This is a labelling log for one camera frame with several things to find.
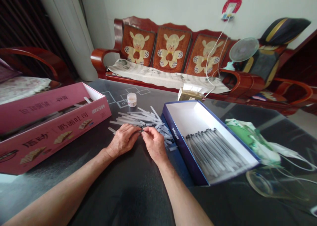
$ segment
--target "hand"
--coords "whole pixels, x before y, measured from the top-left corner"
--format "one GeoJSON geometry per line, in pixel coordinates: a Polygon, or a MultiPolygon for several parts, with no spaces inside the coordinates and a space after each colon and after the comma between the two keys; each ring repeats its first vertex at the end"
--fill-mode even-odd
{"type": "Polygon", "coordinates": [[[142,137],[151,158],[156,165],[164,163],[168,160],[164,146],[164,136],[153,127],[145,127],[143,130],[142,137]]]}
{"type": "Polygon", "coordinates": [[[130,151],[137,138],[140,136],[140,133],[136,132],[140,130],[142,130],[140,127],[130,124],[123,124],[120,129],[117,130],[113,140],[106,148],[107,153],[112,158],[116,158],[130,151]]]}

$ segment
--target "cartoon cow cushion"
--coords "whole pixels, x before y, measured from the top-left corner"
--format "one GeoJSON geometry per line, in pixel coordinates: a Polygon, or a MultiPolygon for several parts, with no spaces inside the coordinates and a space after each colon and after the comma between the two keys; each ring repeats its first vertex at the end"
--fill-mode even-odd
{"type": "Polygon", "coordinates": [[[155,33],[125,25],[121,45],[122,58],[132,63],[149,66],[153,53],[155,33]]]}
{"type": "Polygon", "coordinates": [[[161,26],[154,51],[153,68],[180,73],[184,66],[192,33],[161,26]]]}
{"type": "Polygon", "coordinates": [[[221,54],[224,47],[225,38],[220,38],[216,44],[217,37],[198,35],[195,41],[190,60],[188,62],[188,67],[186,69],[186,74],[195,76],[206,76],[206,70],[208,76],[211,76],[221,65],[221,62],[227,52],[228,46],[231,42],[230,39],[227,40],[226,46],[221,54]]]}

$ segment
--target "red sticker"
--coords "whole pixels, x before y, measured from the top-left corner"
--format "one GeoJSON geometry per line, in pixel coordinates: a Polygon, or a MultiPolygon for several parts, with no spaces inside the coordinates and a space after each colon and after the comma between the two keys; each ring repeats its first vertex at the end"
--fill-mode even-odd
{"type": "Polygon", "coordinates": [[[235,6],[234,10],[232,11],[232,13],[237,13],[237,11],[239,10],[239,8],[241,7],[242,4],[242,0],[228,0],[226,1],[224,8],[222,9],[222,13],[225,13],[229,3],[236,3],[237,5],[235,6]]]}

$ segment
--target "dark table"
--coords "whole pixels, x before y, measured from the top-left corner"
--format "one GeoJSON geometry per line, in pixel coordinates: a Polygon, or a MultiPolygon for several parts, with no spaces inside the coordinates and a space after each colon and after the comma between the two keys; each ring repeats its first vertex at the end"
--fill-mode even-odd
{"type": "MultiPolygon", "coordinates": [[[[107,128],[119,126],[109,121],[115,120],[118,112],[131,110],[125,101],[128,92],[137,93],[139,107],[150,110],[152,105],[158,114],[162,113],[164,102],[177,100],[177,93],[101,79],[90,86],[106,95],[112,116],[29,172],[20,176],[0,174],[0,224],[111,142],[113,134],[107,128]]],[[[317,162],[317,140],[278,112],[210,99],[204,104],[222,121],[235,118],[252,122],[269,142],[287,146],[317,162]]],[[[169,153],[174,165],[178,154],[178,150],[169,153]]],[[[295,175],[307,174],[287,162],[283,165],[295,175]]],[[[186,173],[180,175],[190,186],[186,173]]],[[[215,225],[317,225],[317,218],[307,213],[308,208],[317,205],[315,185],[303,184],[311,195],[311,201],[305,204],[262,197],[249,186],[244,174],[212,187],[189,188],[215,225]]],[[[95,181],[70,225],[174,225],[163,180],[141,138],[132,151],[116,159],[95,181]]]]}

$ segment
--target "blue cardboard box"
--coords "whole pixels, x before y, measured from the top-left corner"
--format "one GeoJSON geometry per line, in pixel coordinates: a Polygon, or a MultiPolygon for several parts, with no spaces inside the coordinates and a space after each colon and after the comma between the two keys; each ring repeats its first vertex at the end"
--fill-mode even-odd
{"type": "Polygon", "coordinates": [[[163,107],[163,115],[172,132],[187,169],[194,183],[198,186],[210,186],[226,181],[254,168],[260,163],[259,157],[200,101],[194,100],[165,103],[163,107]],[[220,175],[209,182],[184,140],[184,137],[188,134],[205,131],[208,128],[217,128],[217,130],[220,131],[225,139],[244,157],[248,163],[234,172],[220,175]]]}

